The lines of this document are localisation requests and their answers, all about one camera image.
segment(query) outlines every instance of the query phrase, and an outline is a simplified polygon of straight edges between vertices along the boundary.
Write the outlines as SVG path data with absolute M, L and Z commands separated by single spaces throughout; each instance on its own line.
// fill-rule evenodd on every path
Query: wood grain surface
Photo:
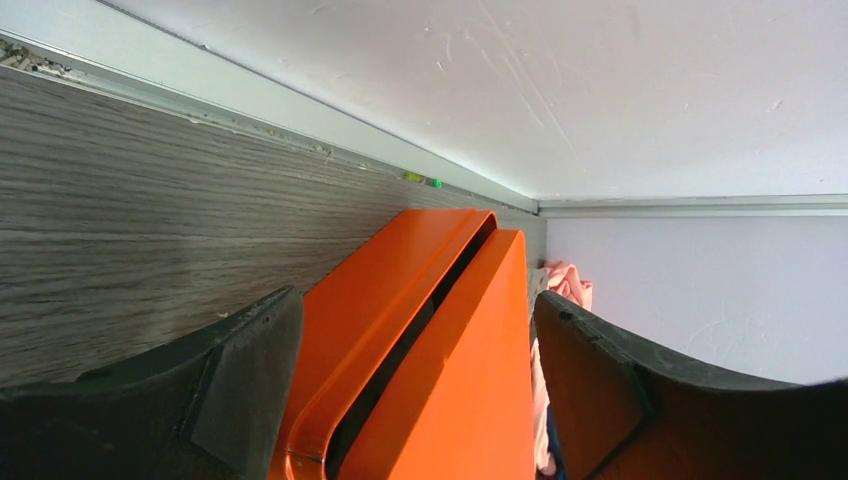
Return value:
M 494 209 L 529 264 L 545 251 L 533 215 L 7 68 L 0 196 L 0 385 L 71 380 L 306 291 L 409 207 Z

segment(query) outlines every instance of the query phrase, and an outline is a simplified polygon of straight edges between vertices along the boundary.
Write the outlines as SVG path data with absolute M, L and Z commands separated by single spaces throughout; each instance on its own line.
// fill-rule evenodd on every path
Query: laminate flooring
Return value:
M 306 291 L 409 207 L 493 209 L 528 264 L 545 251 L 539 217 L 8 68 L 0 196 L 0 385 L 72 380 Z

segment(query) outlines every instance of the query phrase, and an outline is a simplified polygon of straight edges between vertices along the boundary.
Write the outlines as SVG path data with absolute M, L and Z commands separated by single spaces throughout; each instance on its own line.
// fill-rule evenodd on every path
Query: gray wood floor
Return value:
M 0 385 L 70 380 L 306 291 L 408 207 L 545 221 L 0 68 Z

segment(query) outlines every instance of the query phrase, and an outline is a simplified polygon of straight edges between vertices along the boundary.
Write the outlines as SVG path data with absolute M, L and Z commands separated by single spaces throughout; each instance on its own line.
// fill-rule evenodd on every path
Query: pink fabric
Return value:
M 577 267 L 565 262 L 546 262 L 548 289 L 557 292 L 586 310 L 592 308 L 592 282 L 581 281 Z M 546 476 L 556 473 L 556 464 L 548 451 L 548 389 L 545 374 L 539 363 L 539 340 L 533 341 L 530 349 L 530 376 L 533 385 L 533 431 L 535 434 L 534 457 L 536 470 Z

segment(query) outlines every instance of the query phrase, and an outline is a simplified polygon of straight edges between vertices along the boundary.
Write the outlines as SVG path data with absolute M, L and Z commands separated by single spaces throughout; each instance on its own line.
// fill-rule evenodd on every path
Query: scratched white surface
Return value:
M 841 0 L 109 1 L 526 195 L 848 191 Z
M 548 257 L 595 282 L 595 313 L 722 367 L 848 377 L 848 218 L 548 221 Z

